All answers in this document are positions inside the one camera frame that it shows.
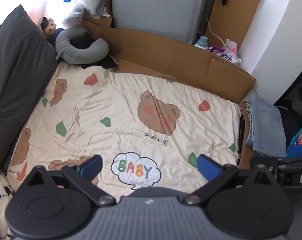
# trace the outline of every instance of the green shape print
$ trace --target green shape print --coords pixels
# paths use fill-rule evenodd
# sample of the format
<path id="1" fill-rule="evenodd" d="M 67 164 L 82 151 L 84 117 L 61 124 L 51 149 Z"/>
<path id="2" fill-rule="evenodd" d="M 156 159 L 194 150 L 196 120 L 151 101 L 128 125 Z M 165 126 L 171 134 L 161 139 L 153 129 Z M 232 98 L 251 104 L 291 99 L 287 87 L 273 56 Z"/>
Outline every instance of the green shape print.
<path id="1" fill-rule="evenodd" d="M 63 121 L 62 122 L 59 122 L 57 124 L 57 126 L 55 127 L 55 130 L 57 131 L 57 133 L 63 137 L 66 136 L 67 134 L 67 129 L 64 127 L 64 123 Z"/>
<path id="2" fill-rule="evenodd" d="M 198 167 L 198 158 L 196 157 L 196 155 L 194 154 L 194 152 L 192 152 L 188 158 L 188 162 L 189 164 L 191 164 L 194 168 Z"/>
<path id="3" fill-rule="evenodd" d="M 44 107 L 47 107 L 47 102 L 48 102 L 48 99 L 46 99 L 46 98 L 42 99 L 42 104 Z"/>
<path id="4" fill-rule="evenodd" d="M 109 117 L 105 117 L 100 121 L 106 127 L 111 127 L 111 119 Z"/>
<path id="5" fill-rule="evenodd" d="M 235 152 L 235 143 L 232 143 L 232 145 L 229 147 L 229 149 L 234 153 Z"/>

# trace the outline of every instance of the light blue cloth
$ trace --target light blue cloth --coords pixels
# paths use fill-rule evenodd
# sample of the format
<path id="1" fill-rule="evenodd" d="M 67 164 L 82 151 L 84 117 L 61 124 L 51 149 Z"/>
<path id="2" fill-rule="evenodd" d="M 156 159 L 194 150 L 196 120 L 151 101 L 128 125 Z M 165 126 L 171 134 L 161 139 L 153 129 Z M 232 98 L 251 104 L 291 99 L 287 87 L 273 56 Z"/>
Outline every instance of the light blue cloth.
<path id="1" fill-rule="evenodd" d="M 257 95 L 251 96 L 253 150 L 269 157 L 286 157 L 286 138 L 280 111 Z"/>
<path id="2" fill-rule="evenodd" d="M 246 103 L 246 109 L 245 112 L 248 115 L 249 123 L 250 123 L 250 130 L 249 135 L 247 136 L 246 145 L 248 147 L 253 148 L 253 141 L 254 141 L 254 130 L 253 130 L 253 117 L 252 117 L 252 108 L 250 103 Z"/>

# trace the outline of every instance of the neck pillow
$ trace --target neck pillow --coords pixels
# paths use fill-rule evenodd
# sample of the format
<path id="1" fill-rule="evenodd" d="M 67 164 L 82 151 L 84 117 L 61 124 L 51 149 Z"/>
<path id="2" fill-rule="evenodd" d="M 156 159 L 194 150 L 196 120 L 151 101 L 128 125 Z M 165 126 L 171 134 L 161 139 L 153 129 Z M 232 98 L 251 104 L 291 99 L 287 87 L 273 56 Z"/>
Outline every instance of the neck pillow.
<path id="1" fill-rule="evenodd" d="M 73 39 L 87 36 L 89 31 L 83 27 L 72 27 L 63 30 L 57 36 L 55 48 L 59 57 L 73 65 L 90 64 L 104 59 L 109 53 L 109 44 L 102 38 L 94 41 L 87 49 L 77 49 L 71 45 Z"/>

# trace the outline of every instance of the speech bubble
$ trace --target speech bubble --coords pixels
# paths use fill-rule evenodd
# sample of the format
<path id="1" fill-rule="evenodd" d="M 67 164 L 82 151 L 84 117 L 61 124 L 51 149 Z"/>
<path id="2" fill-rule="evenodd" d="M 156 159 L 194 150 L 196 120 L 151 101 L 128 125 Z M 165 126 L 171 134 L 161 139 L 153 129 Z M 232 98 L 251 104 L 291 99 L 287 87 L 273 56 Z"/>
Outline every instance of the speech bubble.
<path id="1" fill-rule="evenodd" d="M 111 171 L 119 181 L 133 185 L 132 190 L 153 186 L 161 179 L 161 171 L 156 162 L 148 157 L 140 157 L 134 152 L 119 153 L 113 159 Z"/>

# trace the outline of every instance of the bed sheet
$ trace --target bed sheet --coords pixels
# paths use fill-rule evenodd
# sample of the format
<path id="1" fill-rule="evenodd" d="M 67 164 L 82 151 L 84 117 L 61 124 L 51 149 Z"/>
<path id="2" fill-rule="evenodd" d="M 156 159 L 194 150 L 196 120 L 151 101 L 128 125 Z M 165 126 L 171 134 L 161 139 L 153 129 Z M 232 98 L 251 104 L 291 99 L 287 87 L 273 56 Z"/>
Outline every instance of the bed sheet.
<path id="1" fill-rule="evenodd" d="M 16 190 L 35 165 L 60 170 L 103 158 L 92 181 L 119 200 L 141 187 L 191 193 L 207 183 L 205 154 L 236 165 L 239 106 L 151 76 L 61 62 L 23 127 L 8 168 Z"/>

